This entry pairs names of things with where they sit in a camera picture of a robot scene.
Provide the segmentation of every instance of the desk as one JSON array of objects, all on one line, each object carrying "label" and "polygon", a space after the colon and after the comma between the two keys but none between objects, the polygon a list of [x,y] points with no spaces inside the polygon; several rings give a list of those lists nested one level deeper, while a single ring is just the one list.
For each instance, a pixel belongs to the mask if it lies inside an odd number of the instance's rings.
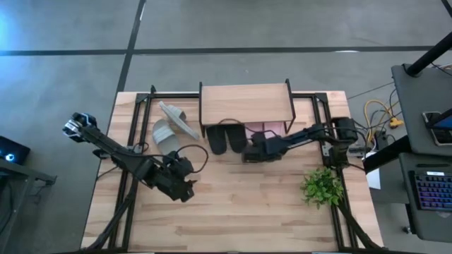
[{"label": "desk", "polygon": [[[427,161],[435,165],[447,160],[447,157],[452,157],[452,146],[436,145],[422,118],[424,112],[444,112],[452,107],[450,99],[452,77],[435,68],[424,69],[416,78],[409,76],[403,66],[393,66],[391,70],[407,135],[368,157],[364,162],[364,168],[369,172],[391,160],[399,159],[403,179],[400,179],[397,172],[398,179],[392,179],[394,184],[392,189],[398,192],[397,195],[403,196],[405,192],[408,194],[410,225],[416,226],[417,235],[421,239],[452,242],[452,238],[448,237],[452,233],[452,228],[448,226],[452,225],[452,218],[438,219],[435,212],[418,210],[415,194],[412,193],[411,183],[406,177],[408,171],[420,170],[413,166],[416,163]],[[452,172],[451,168],[442,170]],[[400,188],[403,182],[405,190]],[[436,230],[436,226],[441,227],[442,231]]]},{"label": "desk", "polygon": [[391,70],[407,135],[368,157],[364,163],[366,170],[397,159],[401,152],[452,156],[452,146],[436,145],[422,118],[424,112],[442,113],[452,108],[452,77],[435,68],[425,68],[417,78],[409,76],[403,66],[393,66]]},{"label": "desk", "polygon": [[[108,136],[127,144],[136,92],[120,92],[115,102]],[[147,152],[157,153],[152,140],[153,124],[166,119],[153,99],[146,142]],[[200,132],[197,99],[162,99],[183,109],[187,124]],[[332,117],[350,116],[344,92],[328,92]],[[294,99],[295,119],[291,133],[314,123],[312,103]],[[137,133],[141,122],[138,121]],[[172,125],[181,145],[197,143],[210,152],[208,141],[193,138]],[[184,150],[194,168],[204,160],[197,149]],[[223,155],[210,152],[205,169],[192,177],[198,180],[195,196],[187,203],[172,202],[158,190],[139,185],[131,230],[129,251],[225,252],[225,251],[333,251],[337,250],[330,208],[320,210],[302,201],[299,184],[309,171],[322,165],[318,143],[289,151],[279,162],[242,164],[240,155],[229,149]],[[99,174],[111,169],[103,161]],[[82,247],[89,246],[111,219],[117,199],[121,171],[103,176],[95,186]],[[351,210],[372,240],[382,244],[379,225],[371,201],[366,176],[355,168],[344,170]],[[347,227],[341,216],[343,236],[348,242]]]}]

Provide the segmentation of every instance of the keyboard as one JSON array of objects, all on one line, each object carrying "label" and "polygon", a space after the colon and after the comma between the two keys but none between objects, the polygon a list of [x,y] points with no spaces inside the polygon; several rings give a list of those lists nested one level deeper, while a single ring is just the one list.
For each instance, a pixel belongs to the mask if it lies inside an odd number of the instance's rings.
[{"label": "keyboard", "polygon": [[452,176],[427,173],[414,177],[421,210],[452,211]]}]

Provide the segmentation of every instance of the green plant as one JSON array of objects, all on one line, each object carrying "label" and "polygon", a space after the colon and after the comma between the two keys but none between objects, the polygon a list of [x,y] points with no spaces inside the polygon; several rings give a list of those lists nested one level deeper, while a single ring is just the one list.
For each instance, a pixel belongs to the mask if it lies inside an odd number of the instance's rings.
[{"label": "green plant", "polygon": [[340,179],[333,175],[331,169],[324,167],[309,172],[309,177],[304,177],[304,183],[300,186],[304,200],[308,205],[314,203],[317,209],[328,203],[329,205],[339,205],[342,200],[344,188],[340,184]]}]

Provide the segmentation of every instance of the wooden table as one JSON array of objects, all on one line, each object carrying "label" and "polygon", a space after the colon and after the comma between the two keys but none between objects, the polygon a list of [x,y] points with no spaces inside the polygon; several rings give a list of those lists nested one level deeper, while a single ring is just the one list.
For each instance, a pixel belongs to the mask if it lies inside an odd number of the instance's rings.
[{"label": "wooden table", "polygon": [[[345,93],[327,92],[331,116],[350,116]],[[120,92],[115,103],[108,136],[125,145],[129,135],[136,92]],[[159,119],[166,119],[157,105],[151,104],[146,142],[147,152],[158,153],[151,130]],[[182,108],[187,123],[200,132],[197,99],[163,99],[166,105]],[[291,133],[314,123],[309,99],[294,99],[297,118]],[[138,122],[136,143],[141,122]],[[181,145],[198,143],[210,152],[208,141],[198,142],[172,125]],[[195,169],[204,160],[201,150],[187,149],[185,155]],[[191,176],[197,179],[195,196],[187,203],[173,202],[158,190],[139,186],[129,251],[332,251],[337,250],[330,207],[317,210],[302,201],[299,189],[303,176],[322,165],[318,143],[290,150],[283,160],[271,163],[242,164],[241,157],[228,149],[223,155],[210,152],[205,169]],[[351,159],[361,164],[358,159]],[[99,174],[112,168],[101,163]],[[374,242],[382,246],[379,225],[371,201],[366,176],[356,168],[344,171],[352,213]],[[121,176],[115,170],[95,186],[93,201],[82,246],[89,246],[107,225],[114,211]],[[341,215],[346,245],[347,227]]]}]

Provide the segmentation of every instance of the electronics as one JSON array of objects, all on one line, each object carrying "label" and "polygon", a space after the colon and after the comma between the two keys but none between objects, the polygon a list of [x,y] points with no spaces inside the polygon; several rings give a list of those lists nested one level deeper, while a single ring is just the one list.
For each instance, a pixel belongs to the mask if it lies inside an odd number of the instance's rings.
[{"label": "electronics", "polygon": [[[282,159],[283,155],[292,148],[311,141],[321,141],[331,145],[331,148],[322,151],[328,158],[323,162],[326,167],[348,165],[348,148],[358,140],[355,123],[348,117],[331,119],[331,123],[334,127],[316,123],[284,138],[279,135],[266,138],[264,133],[256,132],[251,136],[251,145],[247,145],[242,152],[242,161],[245,163],[273,162]],[[331,135],[333,131],[336,132],[337,138]]]},{"label": "electronics", "polygon": [[[196,181],[185,181],[185,177],[198,173],[202,168],[194,171],[191,162],[185,157],[179,157],[175,151],[168,155],[137,155],[108,138],[97,128],[96,118],[84,113],[74,113],[64,125],[63,132],[77,143],[88,142],[97,146],[109,154],[120,169],[131,173],[149,188],[157,187],[173,201],[180,199],[186,202],[194,196],[193,184]],[[162,157],[162,161],[156,159],[157,157]]]},{"label": "electronics", "polygon": [[420,210],[452,211],[452,174],[435,171],[411,174]]},{"label": "electronics", "polygon": [[0,136],[0,159],[23,165],[30,148]]},{"label": "electronics", "polygon": [[425,123],[427,128],[452,131],[452,109],[442,114],[439,112],[426,112],[424,117],[427,118]]},{"label": "electronics", "polygon": [[451,119],[452,116],[448,116],[445,119],[443,119],[441,113],[439,112],[425,112],[422,113],[422,116],[424,117],[425,126],[430,129],[430,132],[432,133],[432,137],[436,145],[452,145],[452,134],[448,129],[431,127],[436,126],[436,123],[440,123],[441,126],[447,126],[447,122],[449,121],[448,119]]}]

